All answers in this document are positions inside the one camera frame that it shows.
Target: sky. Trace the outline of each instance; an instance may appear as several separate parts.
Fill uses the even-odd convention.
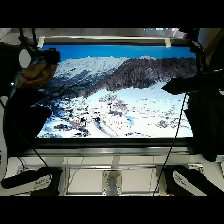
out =
[[[85,57],[127,57],[138,58],[151,56],[155,58],[195,57],[188,47],[134,46],[134,45],[44,45],[43,50],[56,48],[61,53],[61,61],[68,58]]]

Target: dark forested hillside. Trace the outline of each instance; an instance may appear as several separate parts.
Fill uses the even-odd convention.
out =
[[[188,78],[196,73],[195,58],[129,59],[110,76],[81,91],[88,97],[99,89],[117,91],[125,88],[148,88],[171,78]]]

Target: black monitor frame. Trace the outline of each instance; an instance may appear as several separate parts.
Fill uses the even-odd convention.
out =
[[[136,46],[178,46],[189,47],[190,40],[156,37],[42,37],[46,45],[136,45]],[[190,147],[193,138],[177,138],[174,147]],[[77,149],[77,148],[139,148],[139,147],[169,147],[173,138],[37,138],[37,149]]]

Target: screen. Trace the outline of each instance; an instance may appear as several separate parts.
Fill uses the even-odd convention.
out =
[[[184,94],[161,88],[196,73],[188,47],[44,45],[61,62],[40,89],[52,116],[39,138],[173,138]],[[182,113],[178,137],[192,137]]]

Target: snowy slope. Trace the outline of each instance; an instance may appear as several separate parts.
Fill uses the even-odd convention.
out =
[[[127,59],[129,58],[87,57],[67,59],[59,64],[54,77],[63,77],[66,74],[66,78],[70,79],[82,72],[89,72],[89,75],[96,76],[117,69]]]

